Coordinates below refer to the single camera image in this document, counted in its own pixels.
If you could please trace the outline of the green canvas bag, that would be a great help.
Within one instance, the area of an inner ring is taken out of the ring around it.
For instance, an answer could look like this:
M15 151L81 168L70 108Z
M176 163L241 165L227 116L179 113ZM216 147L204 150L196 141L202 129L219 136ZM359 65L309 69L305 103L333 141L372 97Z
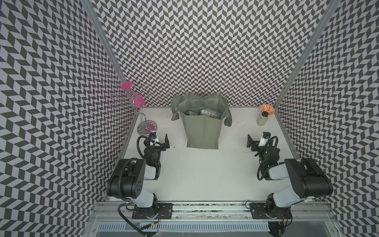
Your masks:
M222 113L221 119L214 119L206 115L187 116L185 112L191 110L200 112L210 108ZM187 146L198 149L218 149L222 126L232 126L232 113L228 101L221 94L199 96L194 94L177 95L171 102L172 121L182 119Z

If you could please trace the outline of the grey-green tall analog clock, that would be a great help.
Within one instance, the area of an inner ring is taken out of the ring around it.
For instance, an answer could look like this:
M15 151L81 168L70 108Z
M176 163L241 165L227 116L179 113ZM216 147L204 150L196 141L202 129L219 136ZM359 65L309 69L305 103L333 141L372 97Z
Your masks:
M195 112L195 111L189 110L189 111L185 112L185 115L187 115L187 116L199 116L200 112Z

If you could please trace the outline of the grey-green large analog clock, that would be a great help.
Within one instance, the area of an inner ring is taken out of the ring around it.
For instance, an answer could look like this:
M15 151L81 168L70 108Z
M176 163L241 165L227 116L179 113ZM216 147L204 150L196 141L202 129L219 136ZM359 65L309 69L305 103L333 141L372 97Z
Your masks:
M206 116L211 117L211 118L216 118L216 119L221 119L221 117L222 117L222 113L220 113L217 110L210 109L210 108L202 109L200 111L200 114L206 115Z

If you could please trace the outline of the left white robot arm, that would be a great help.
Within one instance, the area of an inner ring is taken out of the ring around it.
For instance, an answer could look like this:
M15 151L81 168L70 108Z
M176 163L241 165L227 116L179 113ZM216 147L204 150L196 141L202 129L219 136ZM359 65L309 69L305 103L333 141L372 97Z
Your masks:
M141 158L121 159L107 183L107 195L134 205L133 219L171 219L172 203L158 201L156 194L147 191L144 181L158 180L160 157L170 148L168 136L159 142L157 134L137 138L137 151Z

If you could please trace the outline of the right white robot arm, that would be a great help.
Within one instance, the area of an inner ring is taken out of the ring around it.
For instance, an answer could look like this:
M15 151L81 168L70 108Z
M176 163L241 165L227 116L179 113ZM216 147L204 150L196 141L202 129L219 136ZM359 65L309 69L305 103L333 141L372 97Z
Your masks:
M268 195L266 201L251 202L249 210L253 219L283 220L291 218L291 207L308 198L329 196L333 193L331 180L314 159L285 159L279 161L278 137L263 132L260 140L247 136L247 148L259 158L259 181L290 181L284 189Z

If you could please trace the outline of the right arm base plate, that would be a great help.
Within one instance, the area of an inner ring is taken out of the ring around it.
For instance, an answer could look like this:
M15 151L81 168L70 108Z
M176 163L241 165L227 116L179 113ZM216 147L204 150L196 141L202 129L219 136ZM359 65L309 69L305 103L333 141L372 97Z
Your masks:
M253 219L286 220L292 217L289 207L280 208L263 202L251 202L248 205Z

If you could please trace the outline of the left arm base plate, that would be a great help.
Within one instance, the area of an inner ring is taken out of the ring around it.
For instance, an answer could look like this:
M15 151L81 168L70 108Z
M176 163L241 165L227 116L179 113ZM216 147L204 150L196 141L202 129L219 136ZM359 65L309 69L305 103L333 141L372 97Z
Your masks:
M173 213L173 203L159 202L149 208L134 207L132 219L171 219Z

